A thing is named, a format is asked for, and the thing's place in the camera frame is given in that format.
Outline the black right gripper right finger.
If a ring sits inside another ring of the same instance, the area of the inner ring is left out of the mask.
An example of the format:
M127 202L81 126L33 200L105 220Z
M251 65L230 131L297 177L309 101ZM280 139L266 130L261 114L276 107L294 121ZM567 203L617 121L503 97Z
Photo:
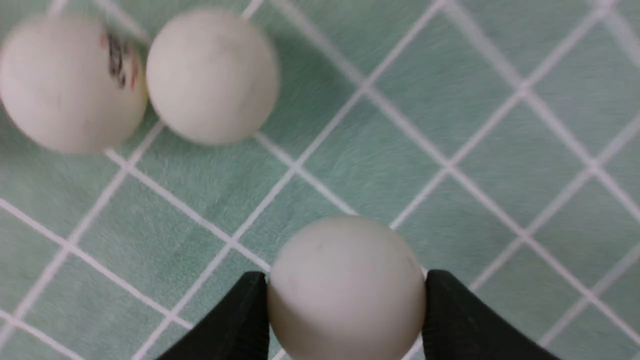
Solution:
M430 269L422 328L427 360L556 360L445 269Z

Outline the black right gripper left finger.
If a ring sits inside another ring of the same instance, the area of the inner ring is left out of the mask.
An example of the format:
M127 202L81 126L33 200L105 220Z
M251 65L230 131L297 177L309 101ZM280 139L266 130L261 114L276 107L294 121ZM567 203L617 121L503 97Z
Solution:
M247 271L160 360L267 360L270 324L266 275Z

